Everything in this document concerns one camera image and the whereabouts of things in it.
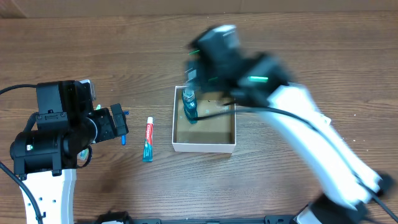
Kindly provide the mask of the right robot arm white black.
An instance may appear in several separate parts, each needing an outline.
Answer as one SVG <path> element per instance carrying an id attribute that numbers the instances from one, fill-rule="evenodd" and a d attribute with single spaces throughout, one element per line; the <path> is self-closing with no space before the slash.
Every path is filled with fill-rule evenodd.
<path id="1" fill-rule="evenodd" d="M 316 175 L 322 194 L 291 223 L 360 223 L 367 204 L 381 204 L 394 179 L 372 170 L 322 115 L 305 86 L 268 52 L 244 55 L 236 26 L 212 26 L 189 43 L 189 87 L 230 96 L 240 113 L 256 113 Z"/>

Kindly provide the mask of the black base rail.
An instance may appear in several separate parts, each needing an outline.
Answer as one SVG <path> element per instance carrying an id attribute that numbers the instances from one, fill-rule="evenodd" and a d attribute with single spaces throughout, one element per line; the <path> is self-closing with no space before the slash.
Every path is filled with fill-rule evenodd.
<path id="1" fill-rule="evenodd" d="M 132 218 L 128 212 L 108 212 L 100 215 L 95 224 L 289 224 L 295 215 L 266 215 L 264 218 L 213 218 L 161 220 L 159 218 Z"/>

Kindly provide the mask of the red teal toothpaste tube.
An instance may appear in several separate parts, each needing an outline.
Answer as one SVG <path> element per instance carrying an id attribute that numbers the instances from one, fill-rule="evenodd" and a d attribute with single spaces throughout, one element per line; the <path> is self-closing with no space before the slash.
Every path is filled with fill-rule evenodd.
<path id="1" fill-rule="evenodd" d="M 154 119 L 153 117 L 147 118 L 146 124 L 146 136 L 144 141 L 144 150 L 143 150 L 143 162 L 152 162 L 153 161 L 153 127 L 154 127 Z"/>

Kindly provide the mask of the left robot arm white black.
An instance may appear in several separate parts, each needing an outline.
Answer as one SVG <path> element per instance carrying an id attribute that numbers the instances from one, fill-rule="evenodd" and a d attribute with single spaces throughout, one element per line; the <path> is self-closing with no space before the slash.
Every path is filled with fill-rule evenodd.
<path id="1" fill-rule="evenodd" d="M 34 85 L 38 111 L 10 146 L 28 223 L 73 223 L 79 153 L 128 133 L 119 103 L 94 109 L 89 80 Z"/>

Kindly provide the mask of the green white packet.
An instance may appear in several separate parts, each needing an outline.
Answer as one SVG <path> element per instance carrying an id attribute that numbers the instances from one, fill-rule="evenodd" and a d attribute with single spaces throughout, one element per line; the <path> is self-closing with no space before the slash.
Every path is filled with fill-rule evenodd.
<path id="1" fill-rule="evenodd" d="M 324 114 L 321 114 L 321 119 L 325 122 L 326 125 L 330 125 L 331 123 L 331 119 L 327 116 L 325 116 Z"/>

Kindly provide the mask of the white cardboard box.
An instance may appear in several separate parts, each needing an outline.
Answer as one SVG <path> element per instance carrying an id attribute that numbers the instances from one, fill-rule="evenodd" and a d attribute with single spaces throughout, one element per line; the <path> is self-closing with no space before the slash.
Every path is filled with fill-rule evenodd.
<path id="1" fill-rule="evenodd" d="M 204 152 L 231 154 L 236 147 L 236 115 L 223 115 L 192 124 L 183 110 L 183 86 L 175 87 L 172 145 L 176 152 Z M 235 110 L 229 105 L 231 98 L 223 98 L 220 92 L 195 92 L 199 116 Z"/>

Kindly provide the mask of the blue toothbrush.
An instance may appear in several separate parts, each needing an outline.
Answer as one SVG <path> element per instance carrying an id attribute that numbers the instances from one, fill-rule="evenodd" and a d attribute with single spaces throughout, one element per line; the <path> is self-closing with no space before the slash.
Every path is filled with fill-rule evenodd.
<path id="1" fill-rule="evenodd" d="M 101 109 L 101 105 L 97 105 L 95 110 L 99 110 Z M 124 111 L 125 115 L 129 115 L 129 111 Z M 126 145 L 126 135 L 121 136 L 121 144 L 124 146 Z M 88 148 L 84 149 L 83 151 L 79 152 L 79 154 L 77 155 L 78 159 L 83 161 L 83 160 L 88 160 L 89 158 L 89 150 Z"/>

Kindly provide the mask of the teal mouthwash bottle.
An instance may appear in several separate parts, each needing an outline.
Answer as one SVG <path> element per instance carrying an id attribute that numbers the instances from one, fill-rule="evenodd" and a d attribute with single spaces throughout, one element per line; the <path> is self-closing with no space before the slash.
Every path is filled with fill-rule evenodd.
<path id="1" fill-rule="evenodd" d="M 195 92 L 192 89 L 184 88 L 182 90 L 182 102 L 185 116 L 191 124 L 196 124 L 195 118 L 198 116 L 197 100 Z"/>

